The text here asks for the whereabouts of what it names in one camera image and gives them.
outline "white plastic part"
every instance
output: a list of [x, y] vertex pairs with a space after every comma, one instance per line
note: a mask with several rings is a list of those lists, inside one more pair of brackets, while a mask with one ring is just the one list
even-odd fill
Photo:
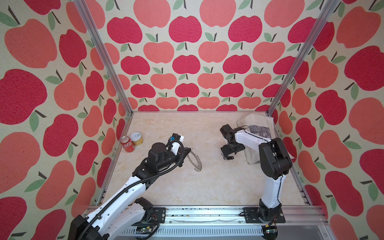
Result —
[[235, 133], [235, 140], [238, 143], [244, 144], [256, 151], [259, 151], [259, 145], [263, 142], [271, 141], [270, 138], [260, 137], [246, 130], [240, 130]]
[[265, 177], [266, 178], [262, 202], [268, 208], [272, 209], [280, 204], [280, 195], [283, 189], [283, 182], [286, 175], [282, 175], [276, 180], [268, 176]]
[[[180, 142], [182, 142], [184, 140], [184, 136], [180, 136]], [[177, 155], [177, 151], [179, 150], [179, 147], [180, 147], [180, 144], [177, 143], [177, 142], [174, 142], [172, 143], [172, 149], [171, 149], [171, 152], [173, 152], [173, 154], [176, 156]]]
[[124, 210], [108, 227], [106, 232], [109, 234], [108, 240], [113, 240], [120, 236], [132, 224], [139, 222], [144, 217], [144, 214], [145, 210], [140, 204], [132, 204], [130, 208]]
[[[130, 177], [129, 180], [118, 190], [108, 201], [106, 201], [102, 206], [97, 208], [92, 213], [88, 214], [88, 222], [90, 222], [98, 212], [103, 209], [105, 205], [108, 204], [119, 192], [121, 192], [125, 187], [140, 181], [140, 178], [138, 177]], [[110, 207], [101, 215], [101, 219], [97, 219], [92, 226], [96, 227], [99, 226], [100, 230], [99, 233], [101, 236], [103, 236], [107, 230], [108, 227], [111, 225], [111, 223], [116, 219], [123, 211], [124, 209], [133, 202], [138, 196], [140, 196], [143, 192], [145, 192], [146, 187], [145, 184], [138, 184], [136, 186], [133, 186], [128, 190], [128, 193], [123, 193], [113, 204], [111, 204]]]

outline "green leaf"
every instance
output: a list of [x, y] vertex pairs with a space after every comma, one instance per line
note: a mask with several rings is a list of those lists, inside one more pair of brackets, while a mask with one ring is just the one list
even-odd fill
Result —
[[29, 117], [29, 126], [31, 126], [32, 132], [36, 131], [39, 126], [39, 116], [36, 112], [33, 112]]
[[288, 52], [288, 51], [295, 50], [299, 45], [300, 45], [300, 43], [296, 43], [296, 44], [290, 46], [290, 48], [288, 48], [287, 52]]
[[361, 149], [360, 145], [355, 143], [355, 142], [351, 142], [351, 141], [346, 141], [344, 142], [345, 146], [351, 148], [351, 149]]
[[124, 43], [123, 45], [121, 45], [120, 52], [124, 52], [127, 49], [128, 49], [128, 43]]
[[277, 75], [277, 77], [273, 78], [272, 81], [278, 80], [278, 79], [282, 78], [283, 76], [284, 76], [284, 74]]
[[80, 76], [83, 75], [83, 72], [84, 72], [83, 65], [80, 63], [80, 64], [79, 64], [79, 73], [80, 73]]
[[45, 182], [45, 179], [36, 180], [32, 182], [29, 186], [27, 186], [24, 192], [31, 192], [33, 190], [36, 190], [39, 187], [41, 187], [44, 184], [44, 182]]
[[372, 8], [371, 8], [371, 11], [372, 12], [375, 12], [375, 11], [378, 11], [380, 9], [382, 9], [384, 7], [384, 0], [381, 0], [379, 1], [378, 3], [376, 3]]
[[173, 5], [173, 10], [179, 9], [183, 5], [183, 0], [177, 0]]
[[339, 9], [338, 9], [338, 14], [339, 14], [339, 17], [341, 17], [341, 18], [343, 17], [344, 9], [345, 9], [345, 4], [343, 2], [341, 2]]
[[214, 41], [214, 37], [213, 37], [212, 34], [210, 34], [210, 33], [205, 33], [205, 37], [206, 37], [209, 41], [211, 41], [211, 42]]
[[346, 59], [345, 56], [338, 56], [338, 57], [335, 57], [334, 60], [332, 61], [332, 63], [340, 63], [342, 61], [344, 61]]
[[272, 42], [272, 36], [269, 33], [264, 33], [264, 38], [267, 42]]
[[145, 34], [146, 36], [147, 36], [147, 38], [150, 40], [150, 41], [152, 41], [152, 42], [156, 42], [156, 38], [152, 35], [152, 34], [149, 34], [149, 33], [146, 33]]
[[320, 169], [326, 169], [326, 167], [321, 162], [315, 162], [315, 164]]
[[85, 43], [90, 46], [91, 48], [93, 48], [95, 45], [93, 45], [93, 43], [90, 41], [90, 40], [86, 40]]
[[211, 69], [207, 68], [207, 67], [203, 67], [204, 71], [207, 72], [207, 73], [211, 73]]
[[228, 77], [226, 77], [226, 78], [225, 78], [225, 80], [228, 80], [228, 79], [231, 79], [231, 78], [233, 78], [233, 76], [234, 76], [234, 75], [235, 75], [234, 73], [232, 73], [232, 74], [229, 74], [229, 75], [228, 75]]
[[49, 77], [47, 77], [45, 80], [47, 80], [48, 82], [53, 83], [53, 84], [59, 84], [59, 83], [61, 83], [60, 78], [58, 78], [58, 77], [56, 77], [56, 76], [49, 76]]
[[56, 21], [55, 21], [55, 17], [53, 16], [52, 12], [50, 12], [48, 14], [48, 24], [49, 24], [49, 28], [51, 30], [55, 29]]
[[332, 210], [335, 211], [337, 207], [336, 199], [334, 197], [331, 198], [331, 207]]
[[92, 175], [95, 174], [95, 170], [96, 170], [96, 164], [92, 164]]
[[353, 100], [356, 100], [359, 94], [359, 86], [357, 84], [353, 84], [351, 87], [351, 97]]
[[69, 158], [72, 158], [72, 155], [73, 155], [73, 145], [70, 144], [70, 145], [68, 146], [68, 157], [69, 157]]
[[250, 2], [251, 2], [251, 0], [244, 0], [244, 1], [240, 4], [239, 9], [244, 9], [244, 8], [246, 8], [246, 7], [249, 5]]
[[185, 46], [185, 43], [179, 43], [179, 45], [176, 48], [176, 51], [180, 51], [181, 49], [184, 48], [184, 46]]
[[374, 184], [373, 182], [368, 186], [368, 193], [372, 201], [375, 201], [377, 199], [377, 196], [379, 195], [379, 190], [377, 189], [376, 184]]
[[0, 12], [0, 22], [7, 26], [18, 26], [17, 22], [5, 13]]
[[79, 113], [77, 115], [78, 118], [85, 118], [86, 116], [87, 116], [87, 114], [85, 112]]
[[153, 70], [155, 70], [155, 72], [157, 72], [158, 74], [162, 74], [162, 73], [161, 73], [161, 70], [158, 69], [158, 68], [153, 68]]
[[315, 93], [315, 92], [309, 92], [308, 94], [307, 94], [307, 96], [308, 97], [314, 97], [314, 96], [316, 96], [317, 94]]
[[105, 10], [111, 11], [114, 6], [115, 6], [115, 1], [114, 0], [108, 0], [107, 4], [105, 5]]
[[312, 60], [314, 60], [315, 57], [316, 57], [316, 49], [313, 48], [313, 49], [312, 49], [312, 52], [311, 52], [311, 58], [312, 58]]
[[231, 48], [231, 50], [236, 50], [236, 49], [238, 49], [240, 46], [241, 46], [241, 42], [240, 42], [240, 43], [236, 43], [236, 44]]
[[70, 196], [70, 197], [68, 198], [68, 200], [65, 202], [65, 205], [68, 205], [68, 204], [70, 204], [71, 202], [73, 202], [73, 201], [76, 199], [76, 197], [77, 197], [77, 194], [73, 194], [72, 196]]
[[312, 10], [314, 9], [315, 7], [317, 7], [318, 5], [320, 5], [322, 0], [315, 0], [313, 3], [311, 3], [306, 10]]
[[324, 118], [321, 117], [320, 120], [319, 120], [319, 125], [320, 125], [320, 128], [321, 128], [321, 129], [324, 128], [324, 124], [325, 124]]

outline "soda can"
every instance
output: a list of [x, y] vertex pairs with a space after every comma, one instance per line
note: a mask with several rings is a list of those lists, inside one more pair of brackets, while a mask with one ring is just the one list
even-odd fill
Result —
[[135, 150], [135, 145], [132, 140], [127, 136], [122, 136], [120, 138], [120, 143], [126, 152], [133, 152]]

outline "black mounting plate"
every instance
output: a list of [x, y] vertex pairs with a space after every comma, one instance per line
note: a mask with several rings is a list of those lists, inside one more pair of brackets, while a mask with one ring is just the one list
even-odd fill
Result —
[[165, 207], [154, 207], [152, 208], [152, 214], [156, 216], [156, 223], [165, 223], [166, 220], [166, 208]]
[[[257, 216], [257, 210], [258, 209], [259, 209], [258, 207], [243, 207], [243, 212], [245, 214]], [[260, 219], [258, 217], [250, 216], [250, 217], [244, 217], [244, 218], [245, 218], [246, 223], [263, 223], [262, 221], [260, 221]], [[279, 210], [279, 213], [277, 214], [276, 223], [285, 223], [285, 217], [284, 217], [283, 211], [281, 209]]]

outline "apple-patterned wallpaper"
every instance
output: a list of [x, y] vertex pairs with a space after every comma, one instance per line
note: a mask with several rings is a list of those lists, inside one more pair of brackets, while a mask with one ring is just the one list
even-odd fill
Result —
[[[99, 34], [120, 79], [130, 83], [124, 89], [135, 111], [266, 110], [323, 5], [314, 6], [313, 0], [97, 2], [106, 18]], [[96, 8], [88, 6], [97, 25]], [[331, 35], [332, 24], [316, 51], [328, 47]], [[93, 53], [94, 66], [102, 70]], [[303, 63], [298, 81], [308, 73]]]
[[95, 204], [126, 112], [72, 1], [3, 0], [0, 35], [0, 240], [67, 239]]
[[273, 115], [338, 240], [384, 239], [383, 7], [340, 1], [324, 27], [334, 28], [330, 44], [319, 36], [308, 76], [295, 77]]

